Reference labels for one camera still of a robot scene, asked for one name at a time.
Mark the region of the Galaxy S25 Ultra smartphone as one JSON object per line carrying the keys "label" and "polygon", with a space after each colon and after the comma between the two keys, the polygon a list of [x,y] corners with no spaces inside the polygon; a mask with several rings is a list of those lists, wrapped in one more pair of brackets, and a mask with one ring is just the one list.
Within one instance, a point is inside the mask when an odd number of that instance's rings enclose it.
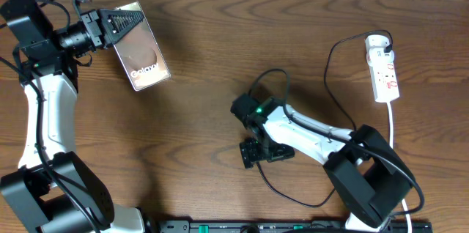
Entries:
{"label": "Galaxy S25 Ultra smartphone", "polygon": [[170,79],[171,73],[140,3],[135,1],[117,10],[139,11],[144,16],[143,21],[114,46],[133,89],[141,91]]}

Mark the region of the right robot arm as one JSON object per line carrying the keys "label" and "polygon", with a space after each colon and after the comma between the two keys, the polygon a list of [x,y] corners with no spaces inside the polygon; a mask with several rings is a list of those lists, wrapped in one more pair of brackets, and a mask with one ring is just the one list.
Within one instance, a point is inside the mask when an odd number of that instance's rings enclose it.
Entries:
{"label": "right robot arm", "polygon": [[337,128],[296,112],[271,97],[242,94],[230,108],[253,135],[240,143],[247,169],[302,152],[320,163],[350,211],[346,229],[378,232],[415,185],[415,177],[381,134],[368,125]]}

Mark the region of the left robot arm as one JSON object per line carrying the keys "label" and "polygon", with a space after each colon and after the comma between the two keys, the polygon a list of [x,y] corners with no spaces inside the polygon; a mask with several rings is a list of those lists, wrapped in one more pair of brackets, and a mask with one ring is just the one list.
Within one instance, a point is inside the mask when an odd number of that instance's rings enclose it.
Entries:
{"label": "left robot arm", "polygon": [[10,67],[28,100],[26,145],[1,194],[29,232],[155,232],[138,207],[113,203],[77,156],[74,112],[81,57],[119,42],[143,21],[133,10],[82,12],[55,29],[46,0],[8,0],[1,16],[18,40]]}

